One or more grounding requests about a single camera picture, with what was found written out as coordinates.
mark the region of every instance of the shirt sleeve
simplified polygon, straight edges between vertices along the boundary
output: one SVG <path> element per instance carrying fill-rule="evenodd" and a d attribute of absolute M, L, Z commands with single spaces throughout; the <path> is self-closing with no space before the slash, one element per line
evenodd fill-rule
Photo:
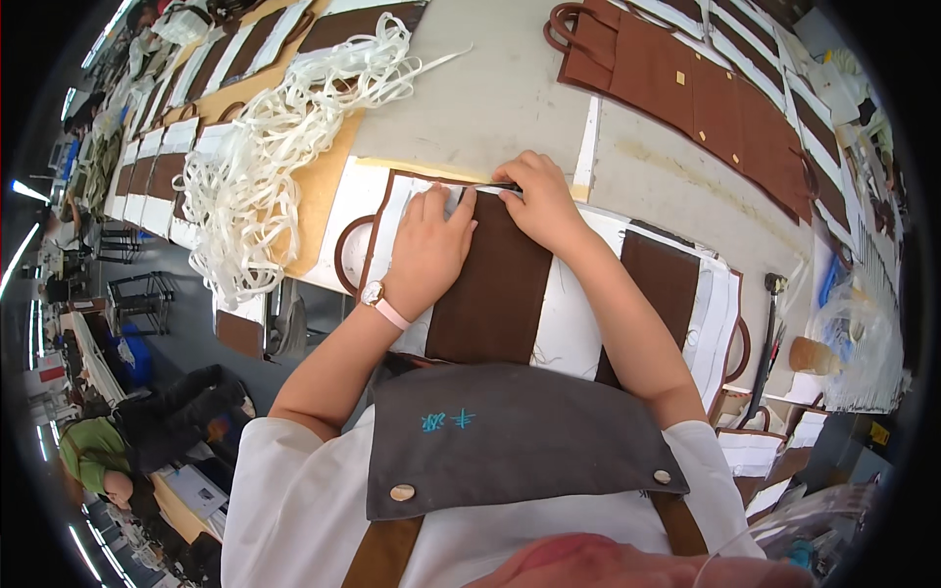
<path fill-rule="evenodd" d="M 297 473 L 323 445 L 311 429 L 294 421 L 259 418 L 246 425 L 232 480 L 226 536 L 242 543 L 264 537 L 278 519 Z"/>

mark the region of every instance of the woman's right hand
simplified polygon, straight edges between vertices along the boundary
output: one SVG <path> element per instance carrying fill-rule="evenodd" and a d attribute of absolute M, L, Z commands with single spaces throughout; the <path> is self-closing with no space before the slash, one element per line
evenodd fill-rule
<path fill-rule="evenodd" d="M 506 211 L 530 239 L 560 259 L 594 235 L 575 207 L 562 169 L 548 155 L 524 151 L 497 167 L 493 179 L 519 184 L 522 199 L 508 190 L 500 193 Z"/>

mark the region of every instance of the brown fabric panel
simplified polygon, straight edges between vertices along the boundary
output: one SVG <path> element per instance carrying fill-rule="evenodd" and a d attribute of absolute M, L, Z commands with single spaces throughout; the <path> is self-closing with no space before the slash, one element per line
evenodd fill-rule
<path fill-rule="evenodd" d="M 552 254 L 519 230 L 493 194 L 478 193 L 470 253 L 435 304 L 425 355 L 454 363 L 528 364 Z"/>
<path fill-rule="evenodd" d="M 144 119 L 147 117 L 147 113 L 151 112 L 153 108 L 153 101 L 157 99 L 157 94 L 160 92 L 160 84 L 154 85 L 151 93 L 147 97 L 147 101 L 144 103 L 144 114 L 141 115 L 140 120 L 137 122 L 137 126 L 133 129 L 131 136 L 137 135 L 141 132 L 142 127 L 144 126 Z"/>
<path fill-rule="evenodd" d="M 392 16 L 400 19 L 409 32 L 414 33 L 424 14 L 425 2 L 406 2 L 381 7 L 360 8 L 347 10 L 338 14 L 317 19 L 298 47 L 299 54 L 309 53 L 317 49 L 332 47 L 346 42 L 354 35 L 374 35 L 375 25 L 383 12 L 391 12 Z"/>
<path fill-rule="evenodd" d="M 664 4 L 670 5 L 673 8 L 676 8 L 686 16 L 690 17 L 697 23 L 703 22 L 703 13 L 699 8 L 699 3 L 696 0 L 660 0 Z"/>
<path fill-rule="evenodd" d="M 781 77 L 781 72 L 771 61 L 765 58 L 758 49 L 752 46 L 750 42 L 744 39 L 742 35 L 739 35 L 729 26 L 725 21 L 716 17 L 710 19 L 710 24 L 715 24 L 716 29 L 721 32 L 726 38 L 735 45 L 739 51 L 741 51 L 746 57 L 751 59 L 752 63 L 755 64 L 755 67 L 765 75 L 768 76 L 768 79 L 772 81 L 775 87 L 784 93 L 784 79 Z"/>
<path fill-rule="evenodd" d="M 789 216 L 809 223 L 810 194 L 804 181 L 800 138 L 761 90 L 744 78 L 736 80 L 745 151 L 744 157 L 739 157 L 744 174 Z"/>
<path fill-rule="evenodd" d="M 131 185 L 131 176 L 134 175 L 134 164 L 123 166 L 118 172 L 118 184 L 115 186 L 115 196 L 127 196 Z"/>
<path fill-rule="evenodd" d="M 206 85 L 209 84 L 209 78 L 213 77 L 215 66 L 218 65 L 219 60 L 222 59 L 222 54 L 226 52 L 226 48 L 229 47 L 229 43 L 231 43 L 233 37 L 234 35 L 226 35 L 213 43 L 202 65 L 199 66 L 199 71 L 196 72 L 193 83 L 189 85 L 189 89 L 186 91 L 186 101 L 188 103 L 202 96 L 202 92 L 206 90 Z"/>
<path fill-rule="evenodd" d="M 128 186 L 129 194 L 147 194 L 147 186 L 151 181 L 151 171 L 156 157 L 138 159 L 131 174 L 131 183 Z"/>
<path fill-rule="evenodd" d="M 666 29 L 625 12 L 616 54 L 611 93 L 693 136 L 693 50 Z"/>
<path fill-rule="evenodd" d="M 346 570 L 343 588 L 396 588 L 423 522 L 424 516 L 416 516 L 369 523 Z"/>
<path fill-rule="evenodd" d="M 650 492 L 650 501 L 660 515 L 666 538 L 670 542 L 670 549 L 674 555 L 692 557 L 706 555 L 706 541 L 699 531 L 699 525 L 690 512 L 689 505 L 678 494 L 667 492 Z"/>
<path fill-rule="evenodd" d="M 173 189 L 173 176 L 183 173 L 186 153 L 164 153 L 157 157 L 151 174 L 151 184 L 147 188 L 148 196 L 163 200 L 176 199 Z"/>
<path fill-rule="evenodd" d="M 275 10 L 259 19 L 255 24 L 255 28 L 251 29 L 245 42 L 239 47 L 238 53 L 235 54 L 235 59 L 232 60 L 229 69 L 222 78 L 222 87 L 231 84 L 235 81 L 232 78 L 237 78 L 248 70 L 248 66 L 251 65 L 255 55 L 258 54 L 258 50 L 262 48 L 262 45 L 268 39 L 268 35 L 275 29 L 275 24 L 278 24 L 278 19 L 281 18 L 281 14 L 285 10 L 287 8 Z"/>
<path fill-rule="evenodd" d="M 742 10 L 732 4 L 731 0 L 715 0 L 715 3 L 718 4 L 721 8 L 724 8 L 726 12 L 732 15 L 739 23 L 742 23 L 742 26 L 751 31 L 758 40 L 760 40 L 765 47 L 771 49 L 771 52 L 776 56 L 780 54 L 777 52 L 777 42 L 772 37 L 771 33 L 761 28 L 761 25 L 753 21 L 747 14 L 742 12 Z"/>
<path fill-rule="evenodd" d="M 693 59 L 693 141 L 741 172 L 745 151 L 735 77 L 708 59 Z"/>
<path fill-rule="evenodd" d="M 215 312 L 215 337 L 222 344 L 250 358 L 263 359 L 263 328 L 255 321 L 217 310 Z"/>
<path fill-rule="evenodd" d="M 180 79 L 180 74 L 183 73 L 183 67 L 185 63 L 181 64 L 176 70 L 173 71 L 173 74 L 170 75 L 170 82 L 167 84 L 167 91 L 164 92 L 164 95 L 160 97 L 160 102 L 157 103 L 156 115 L 153 120 L 156 121 L 164 114 L 164 108 L 167 107 L 167 102 L 170 100 L 170 94 L 173 93 L 173 89 L 176 87 L 177 80 Z"/>
<path fill-rule="evenodd" d="M 833 215 L 833 218 L 839 223 L 840 227 L 849 230 L 850 221 L 847 219 L 846 199 L 843 197 L 843 193 L 839 191 L 839 188 L 833 183 L 830 176 L 826 175 L 826 172 L 823 171 L 823 168 L 817 163 L 813 155 L 809 155 L 807 159 L 810 161 L 810 166 L 817 176 L 817 183 L 820 185 L 818 198 L 823 208 Z"/>
<path fill-rule="evenodd" d="M 797 92 L 790 94 L 794 97 L 794 106 L 797 108 L 797 118 L 807 125 L 810 132 L 823 144 L 830 157 L 839 164 L 839 147 L 837 147 L 837 136 L 834 135 L 827 123 L 817 116 L 817 113 L 810 104 Z"/>
<path fill-rule="evenodd" d="M 689 253 L 629 231 L 621 247 L 621 264 L 682 351 L 690 317 L 693 316 L 699 260 Z M 595 381 L 613 388 L 624 388 L 617 380 L 608 352 L 603 347 Z"/>

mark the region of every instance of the woman's left hand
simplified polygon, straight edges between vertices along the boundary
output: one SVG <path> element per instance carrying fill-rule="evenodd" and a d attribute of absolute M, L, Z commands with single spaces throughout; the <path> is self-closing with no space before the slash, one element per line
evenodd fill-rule
<path fill-rule="evenodd" d="M 436 183 L 412 197 L 395 235 L 392 265 L 383 278 L 385 298 L 409 322 L 451 288 L 471 249 L 477 192 L 468 188 L 451 218 L 444 220 L 448 195 Z"/>

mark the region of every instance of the white shirt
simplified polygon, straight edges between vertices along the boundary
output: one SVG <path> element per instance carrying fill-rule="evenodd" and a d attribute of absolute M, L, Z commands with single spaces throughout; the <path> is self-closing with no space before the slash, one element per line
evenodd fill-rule
<path fill-rule="evenodd" d="M 374 420 L 370 406 L 352 430 L 327 443 L 293 421 L 255 419 L 246 426 L 222 542 L 223 586 L 343 583 L 369 527 Z M 686 503 L 714 551 L 747 528 L 715 432 L 687 421 L 663 438 L 690 486 Z M 562 532 L 594 532 L 642 551 L 671 552 L 657 511 L 637 491 L 452 508 L 425 516 L 400 586 L 463 586 L 535 539 Z M 742 548 L 746 554 L 760 557 Z"/>

